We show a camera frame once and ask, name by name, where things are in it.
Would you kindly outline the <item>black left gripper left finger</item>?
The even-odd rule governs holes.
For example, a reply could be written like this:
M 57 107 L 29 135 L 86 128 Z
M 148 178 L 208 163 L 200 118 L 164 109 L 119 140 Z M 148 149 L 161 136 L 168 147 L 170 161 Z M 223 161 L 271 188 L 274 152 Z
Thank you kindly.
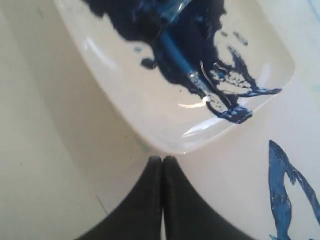
M 162 160 L 151 156 L 128 195 L 79 240 L 160 240 Z

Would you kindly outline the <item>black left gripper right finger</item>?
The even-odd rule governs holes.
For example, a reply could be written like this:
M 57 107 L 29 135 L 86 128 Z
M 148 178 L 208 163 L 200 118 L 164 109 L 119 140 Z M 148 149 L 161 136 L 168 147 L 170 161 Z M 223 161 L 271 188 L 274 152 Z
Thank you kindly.
M 169 240 L 249 240 L 198 194 L 182 171 L 177 159 L 163 160 L 162 196 L 165 235 Z M 288 161 L 287 157 L 270 155 L 268 163 L 269 199 L 276 235 L 272 240 L 288 240 L 292 219 L 292 203 L 284 185 L 287 174 L 303 189 L 316 219 L 320 218 L 320 203 L 307 179 Z

